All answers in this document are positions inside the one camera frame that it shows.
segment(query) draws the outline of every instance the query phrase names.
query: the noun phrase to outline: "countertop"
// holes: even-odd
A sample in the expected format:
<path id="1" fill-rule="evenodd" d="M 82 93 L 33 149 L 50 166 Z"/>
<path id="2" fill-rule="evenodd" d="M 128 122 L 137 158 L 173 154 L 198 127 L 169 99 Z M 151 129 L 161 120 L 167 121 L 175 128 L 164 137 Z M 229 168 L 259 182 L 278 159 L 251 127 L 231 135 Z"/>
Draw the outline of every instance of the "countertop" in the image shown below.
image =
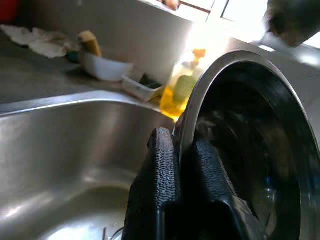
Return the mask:
<path id="1" fill-rule="evenodd" d="M 0 104 L 97 90 L 123 93 L 120 83 L 98 81 L 79 64 L 37 55 L 0 32 Z"/>

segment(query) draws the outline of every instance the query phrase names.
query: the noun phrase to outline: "white container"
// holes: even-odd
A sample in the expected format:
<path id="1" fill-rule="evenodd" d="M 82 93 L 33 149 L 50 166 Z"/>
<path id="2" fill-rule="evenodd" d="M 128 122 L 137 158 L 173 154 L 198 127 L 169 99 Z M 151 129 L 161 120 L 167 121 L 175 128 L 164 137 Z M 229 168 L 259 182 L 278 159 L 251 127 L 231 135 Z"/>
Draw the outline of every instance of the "white container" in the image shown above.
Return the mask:
<path id="1" fill-rule="evenodd" d="M 79 60 L 82 67 L 87 73 L 99 80 L 121 82 L 122 75 L 128 73 L 133 67 L 133 64 L 130 62 L 117 61 L 117 58 L 114 57 L 115 54 L 111 54 L 105 49 L 101 49 L 101 52 L 102 57 L 98 57 L 81 49 Z"/>
<path id="2" fill-rule="evenodd" d="M 131 72 L 128 75 L 124 74 L 122 76 L 122 88 L 136 96 L 137 98 L 141 99 L 144 102 L 148 102 L 155 97 L 160 96 L 164 91 L 164 86 L 158 87 L 156 89 L 151 89 L 147 86 L 142 85 L 139 83 L 141 78 L 143 77 L 143 73 L 141 72 Z"/>

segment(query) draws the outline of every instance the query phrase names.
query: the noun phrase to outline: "dish soap bottle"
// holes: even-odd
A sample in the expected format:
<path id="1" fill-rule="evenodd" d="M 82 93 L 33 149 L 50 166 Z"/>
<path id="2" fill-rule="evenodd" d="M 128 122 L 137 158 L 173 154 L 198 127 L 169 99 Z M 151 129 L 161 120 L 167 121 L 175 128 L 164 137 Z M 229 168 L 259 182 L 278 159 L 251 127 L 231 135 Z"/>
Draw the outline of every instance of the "dish soap bottle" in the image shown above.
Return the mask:
<path id="1" fill-rule="evenodd" d="M 205 49 L 196 48 L 192 53 L 184 54 L 173 68 L 171 79 L 165 87 L 160 101 L 160 110 L 175 122 L 186 110 L 190 95 L 198 81 L 194 72 L 200 60 L 205 56 Z"/>

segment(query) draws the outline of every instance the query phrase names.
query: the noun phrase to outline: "backsplash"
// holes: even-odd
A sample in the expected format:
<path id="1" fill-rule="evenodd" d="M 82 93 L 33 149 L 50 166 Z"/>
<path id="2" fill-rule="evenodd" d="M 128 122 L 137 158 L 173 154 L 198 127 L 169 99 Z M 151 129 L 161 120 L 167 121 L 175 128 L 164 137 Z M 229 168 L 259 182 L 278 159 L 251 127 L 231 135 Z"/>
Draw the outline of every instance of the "backsplash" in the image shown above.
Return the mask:
<path id="1" fill-rule="evenodd" d="M 101 46 L 126 55 L 165 84 L 185 48 L 192 22 L 139 0 L 29 0 L 32 21 L 73 37 L 92 31 Z"/>

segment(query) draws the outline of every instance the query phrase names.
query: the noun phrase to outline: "white bowl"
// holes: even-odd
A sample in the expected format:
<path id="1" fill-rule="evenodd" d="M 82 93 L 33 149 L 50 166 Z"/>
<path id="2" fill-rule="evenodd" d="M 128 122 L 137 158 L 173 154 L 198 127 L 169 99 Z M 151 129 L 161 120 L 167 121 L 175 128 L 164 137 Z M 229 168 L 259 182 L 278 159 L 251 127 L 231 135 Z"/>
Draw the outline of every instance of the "white bowl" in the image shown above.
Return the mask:
<path id="1" fill-rule="evenodd" d="M 133 64 L 130 62 L 116 61 L 116 57 L 114 57 L 115 54 L 112 56 L 110 52 L 104 49 L 101 49 L 101 52 L 102 57 L 98 57 L 81 49 L 79 60 L 82 67 L 87 73 L 99 80 L 121 82 L 123 74 L 128 73 L 133 67 Z"/>

